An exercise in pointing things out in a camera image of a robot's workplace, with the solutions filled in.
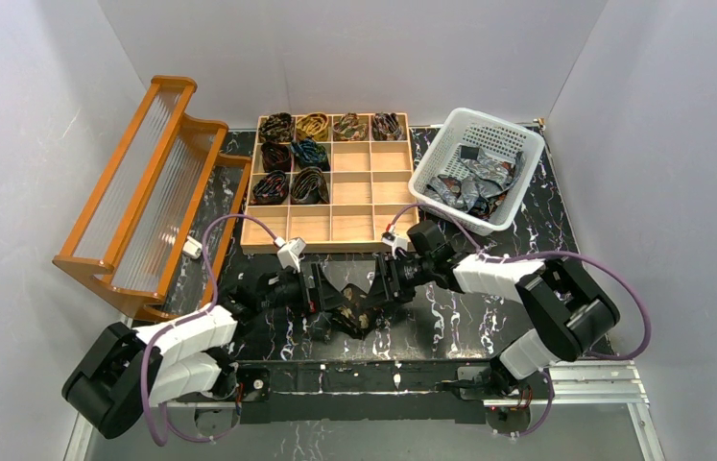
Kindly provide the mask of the black gold floral tie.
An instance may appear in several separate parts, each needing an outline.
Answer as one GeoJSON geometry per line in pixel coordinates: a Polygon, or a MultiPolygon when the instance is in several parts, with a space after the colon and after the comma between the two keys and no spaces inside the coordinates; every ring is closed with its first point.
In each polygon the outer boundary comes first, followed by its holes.
{"type": "Polygon", "coordinates": [[[377,326],[377,319],[383,312],[380,308],[365,310],[362,307],[362,299],[368,292],[363,291],[355,284],[347,284],[341,290],[346,298],[346,304],[333,312],[333,320],[354,339],[365,338],[377,326]]]}

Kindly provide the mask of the white plastic basket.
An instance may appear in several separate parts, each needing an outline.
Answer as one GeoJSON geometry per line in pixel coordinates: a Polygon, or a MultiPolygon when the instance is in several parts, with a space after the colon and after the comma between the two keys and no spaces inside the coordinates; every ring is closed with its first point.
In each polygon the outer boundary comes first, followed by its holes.
{"type": "Polygon", "coordinates": [[[522,126],[457,108],[408,182],[415,199],[444,219],[479,235],[513,223],[545,148],[544,138],[522,126]]]}

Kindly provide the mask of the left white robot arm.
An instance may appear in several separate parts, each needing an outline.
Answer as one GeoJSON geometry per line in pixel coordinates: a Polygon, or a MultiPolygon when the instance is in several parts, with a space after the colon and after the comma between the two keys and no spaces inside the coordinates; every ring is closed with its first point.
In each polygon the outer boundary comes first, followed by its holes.
{"type": "Polygon", "coordinates": [[[339,310],[346,302],[318,264],[241,278],[195,313],[147,327],[109,325],[64,382],[61,395],[113,439],[169,400],[234,390],[224,347],[262,312],[288,307],[308,317],[339,310]]]}

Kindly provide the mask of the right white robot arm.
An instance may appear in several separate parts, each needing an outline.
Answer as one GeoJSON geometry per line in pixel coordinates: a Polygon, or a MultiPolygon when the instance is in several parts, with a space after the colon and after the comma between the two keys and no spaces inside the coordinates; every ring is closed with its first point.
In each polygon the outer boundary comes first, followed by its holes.
{"type": "Polygon", "coordinates": [[[518,302],[532,324],[488,366],[470,377],[438,384],[441,391],[507,396],[526,388],[526,378],[535,373],[583,357],[620,321],[615,303],[570,255],[495,262],[455,250],[432,221],[409,228],[407,238],[413,246],[410,252],[399,245],[393,230],[383,234],[391,250],[376,259],[369,292],[353,298],[359,332],[373,327],[379,309],[409,302],[417,287],[429,283],[456,293],[518,302]]]}

